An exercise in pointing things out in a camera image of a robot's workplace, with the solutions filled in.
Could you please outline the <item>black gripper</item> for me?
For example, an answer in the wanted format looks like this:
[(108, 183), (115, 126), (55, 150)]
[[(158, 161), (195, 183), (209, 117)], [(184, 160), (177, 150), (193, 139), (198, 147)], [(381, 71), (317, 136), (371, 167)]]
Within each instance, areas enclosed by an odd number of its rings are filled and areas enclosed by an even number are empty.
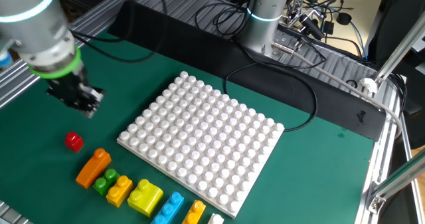
[(61, 101), (69, 108), (78, 110), (82, 101), (81, 113), (87, 118), (93, 117), (104, 97), (104, 90), (88, 87), (87, 71), (84, 67), (69, 74), (49, 80), (49, 90), (46, 93)]

